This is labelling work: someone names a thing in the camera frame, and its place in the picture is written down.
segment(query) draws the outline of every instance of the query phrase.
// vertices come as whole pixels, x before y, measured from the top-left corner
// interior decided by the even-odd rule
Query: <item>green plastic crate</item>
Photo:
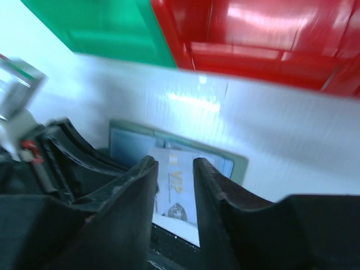
[[[22,0],[73,52],[175,68],[150,0]]]

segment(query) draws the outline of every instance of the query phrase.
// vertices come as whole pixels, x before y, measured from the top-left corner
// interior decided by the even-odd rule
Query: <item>red clip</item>
[[[9,60],[7,57],[5,57],[4,55],[0,54],[0,58],[4,59],[4,60]]]
[[[39,151],[39,148],[36,146],[36,143],[30,139],[26,139],[21,142],[21,146],[25,149],[28,149],[31,151],[31,153],[34,155],[34,159],[32,161],[33,164],[43,163],[44,159]]]

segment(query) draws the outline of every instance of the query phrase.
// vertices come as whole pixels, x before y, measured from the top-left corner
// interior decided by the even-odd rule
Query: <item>glossy red surface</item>
[[[151,0],[179,68],[355,95],[360,0]]]

